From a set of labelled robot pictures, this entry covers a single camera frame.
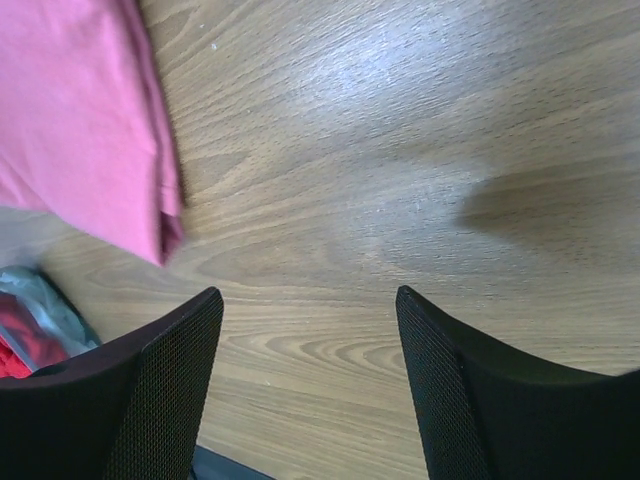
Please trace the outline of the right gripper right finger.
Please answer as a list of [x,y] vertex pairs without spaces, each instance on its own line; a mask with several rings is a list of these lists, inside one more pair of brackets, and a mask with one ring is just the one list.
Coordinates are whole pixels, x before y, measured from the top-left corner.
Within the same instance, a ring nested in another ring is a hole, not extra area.
[[635,479],[639,374],[514,348],[399,288],[398,329],[433,479]]

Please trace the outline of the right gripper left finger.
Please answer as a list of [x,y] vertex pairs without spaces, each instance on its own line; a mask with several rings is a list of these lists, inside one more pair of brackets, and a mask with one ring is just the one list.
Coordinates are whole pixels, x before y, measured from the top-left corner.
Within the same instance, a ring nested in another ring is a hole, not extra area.
[[223,311],[209,287],[87,353],[2,379],[2,478],[188,478]]

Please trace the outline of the pink polo shirt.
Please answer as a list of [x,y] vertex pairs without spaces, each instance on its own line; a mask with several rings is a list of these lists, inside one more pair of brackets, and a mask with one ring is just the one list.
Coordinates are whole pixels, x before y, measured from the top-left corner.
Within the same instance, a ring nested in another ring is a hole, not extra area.
[[1,202],[158,266],[180,246],[176,147],[136,2],[2,3]]

